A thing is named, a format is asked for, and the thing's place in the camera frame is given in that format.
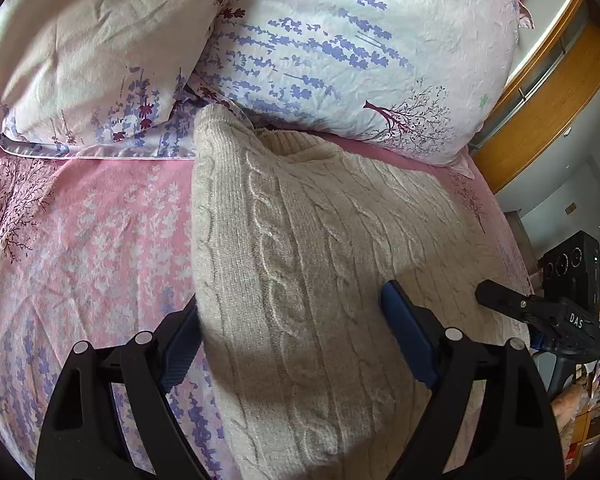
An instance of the cable knit pattern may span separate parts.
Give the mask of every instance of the cable knit pattern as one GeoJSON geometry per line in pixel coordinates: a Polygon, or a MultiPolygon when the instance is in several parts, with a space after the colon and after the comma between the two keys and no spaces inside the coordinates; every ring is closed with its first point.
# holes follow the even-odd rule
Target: cable knit pattern
{"type": "MultiPolygon", "coordinates": [[[[475,303],[508,285],[477,220],[435,177],[299,132],[253,132],[223,107],[196,120],[194,266],[225,437],[244,478],[384,479],[429,400],[378,307],[397,278],[476,340],[526,338],[475,303]]],[[[462,463],[474,388],[447,468],[462,463]]]]}

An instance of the pillow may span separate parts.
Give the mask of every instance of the pillow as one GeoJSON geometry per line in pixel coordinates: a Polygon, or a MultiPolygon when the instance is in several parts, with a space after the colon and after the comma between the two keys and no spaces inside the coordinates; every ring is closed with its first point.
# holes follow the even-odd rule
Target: pillow
{"type": "Polygon", "coordinates": [[[509,75],[519,0],[230,0],[195,72],[256,125],[451,163],[509,75]]]}
{"type": "MultiPolygon", "coordinates": [[[[378,306],[414,304],[477,341],[528,341],[479,306],[508,284],[497,250],[438,180],[300,132],[260,131],[223,106],[196,116],[192,250],[224,436],[245,479],[384,480],[429,400],[378,306]]],[[[477,423],[474,385],[448,466],[477,423]]]]}
{"type": "Polygon", "coordinates": [[[5,0],[0,134],[56,146],[166,121],[227,0],[5,0]]]}

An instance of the floral pillow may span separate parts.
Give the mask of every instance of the floral pillow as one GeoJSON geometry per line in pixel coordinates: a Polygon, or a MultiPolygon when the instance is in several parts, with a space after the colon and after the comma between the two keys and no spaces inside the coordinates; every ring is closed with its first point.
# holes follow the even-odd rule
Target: floral pillow
{"type": "Polygon", "coordinates": [[[178,106],[226,1],[5,0],[0,135],[55,144],[59,155],[141,146],[178,106]]]}
{"type": "Polygon", "coordinates": [[[230,0],[194,74],[256,125],[449,164],[509,75],[520,0],[230,0]]]}

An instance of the beige sweater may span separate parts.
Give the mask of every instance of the beige sweater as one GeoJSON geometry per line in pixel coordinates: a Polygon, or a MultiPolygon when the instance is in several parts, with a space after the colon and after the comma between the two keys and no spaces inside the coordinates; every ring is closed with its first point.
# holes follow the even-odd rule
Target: beige sweater
{"type": "MultiPolygon", "coordinates": [[[[522,327],[480,307],[507,285],[475,219],[438,181],[298,132],[256,134],[222,107],[196,118],[194,266],[225,435],[245,480],[384,479],[429,393],[378,307],[397,278],[475,340],[522,327]]],[[[449,466],[466,456],[474,388],[449,466]]]]}

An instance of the pink bed sheet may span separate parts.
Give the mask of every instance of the pink bed sheet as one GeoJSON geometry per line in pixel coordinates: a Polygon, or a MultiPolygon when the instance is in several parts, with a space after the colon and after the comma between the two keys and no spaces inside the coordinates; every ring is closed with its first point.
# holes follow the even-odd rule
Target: pink bed sheet
{"type": "MultiPolygon", "coordinates": [[[[474,179],[323,137],[347,151],[433,174],[491,237],[512,286],[530,292],[509,225],[470,159],[474,179]]],[[[43,415],[74,342],[122,344],[154,329],[192,296],[193,167],[191,160],[58,162],[0,150],[0,437],[30,474],[43,415]]],[[[117,388],[115,397],[134,462],[150,470],[124,390],[117,388]]],[[[212,478],[239,479],[203,349],[169,402],[212,478]]]]}

